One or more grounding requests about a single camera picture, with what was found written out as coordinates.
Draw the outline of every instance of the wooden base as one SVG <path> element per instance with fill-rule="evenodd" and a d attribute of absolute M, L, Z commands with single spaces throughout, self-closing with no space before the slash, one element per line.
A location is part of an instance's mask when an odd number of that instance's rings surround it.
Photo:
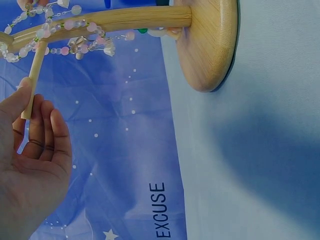
<path fill-rule="evenodd" d="M 192 22 L 176 42 L 180 65 L 195 90 L 210 92 L 225 78 L 237 38 L 237 0 L 174 0 L 190 6 Z"/>

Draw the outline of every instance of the finger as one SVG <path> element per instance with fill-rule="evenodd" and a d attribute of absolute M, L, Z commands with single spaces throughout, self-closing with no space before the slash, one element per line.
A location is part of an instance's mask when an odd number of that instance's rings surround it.
<path fill-rule="evenodd" d="M 0 112 L 13 123 L 28 106 L 32 94 L 30 79 L 22 79 L 18 90 L 0 103 Z"/>
<path fill-rule="evenodd" d="M 12 124 L 13 136 L 14 136 L 14 142 L 13 142 L 14 151 L 18 151 L 21 143 L 25 138 L 25 127 L 26 127 L 26 120 L 22 119 L 21 117 L 18 117 Z"/>
<path fill-rule="evenodd" d="M 41 105 L 41 113 L 44 123 L 44 150 L 41 154 L 41 161 L 51 161 L 55 150 L 54 131 L 51 125 L 51 112 L 55 109 L 54 105 L 50 101 L 44 101 Z"/>
<path fill-rule="evenodd" d="M 41 113 L 44 97 L 41 94 L 34 96 L 33 107 L 29 124 L 29 142 L 25 145 L 22 155 L 39 159 L 45 145 L 45 125 Z"/>
<path fill-rule="evenodd" d="M 51 112 L 51 124 L 54 137 L 54 153 L 52 162 L 59 165 L 68 176 L 71 174 L 72 147 L 68 126 L 61 113 L 54 109 Z"/>

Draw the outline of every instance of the star print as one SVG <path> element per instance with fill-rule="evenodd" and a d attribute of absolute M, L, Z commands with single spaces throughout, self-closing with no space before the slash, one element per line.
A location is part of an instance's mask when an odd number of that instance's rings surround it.
<path fill-rule="evenodd" d="M 115 240 L 117 237 L 119 237 L 118 235 L 114 234 L 112 229 L 109 231 L 104 231 L 103 233 L 105 234 L 105 240 Z"/>

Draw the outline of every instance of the wooden dowel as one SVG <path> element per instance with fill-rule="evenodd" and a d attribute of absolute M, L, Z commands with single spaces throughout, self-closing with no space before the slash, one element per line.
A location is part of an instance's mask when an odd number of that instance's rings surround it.
<path fill-rule="evenodd" d="M 28 106 L 26 109 L 22 112 L 21 118 L 22 119 L 30 119 L 31 118 L 31 113 L 32 113 L 32 107 L 34 104 L 34 96 L 35 96 L 35 91 L 36 91 L 36 86 L 39 78 L 39 73 L 41 70 L 42 62 L 45 57 L 46 49 L 47 49 L 48 43 L 45 41 L 39 42 L 39 46 L 36 49 L 33 62 L 31 65 L 30 69 L 30 74 L 29 78 L 31 79 L 31 84 L 32 84 L 32 95 L 29 101 Z"/>

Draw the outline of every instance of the green object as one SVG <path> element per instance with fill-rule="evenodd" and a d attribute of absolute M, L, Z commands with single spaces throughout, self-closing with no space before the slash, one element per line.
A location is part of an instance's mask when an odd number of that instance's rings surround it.
<path fill-rule="evenodd" d="M 148 28 L 139 28 L 137 29 L 141 34 L 145 34 L 146 32 L 148 32 Z"/>

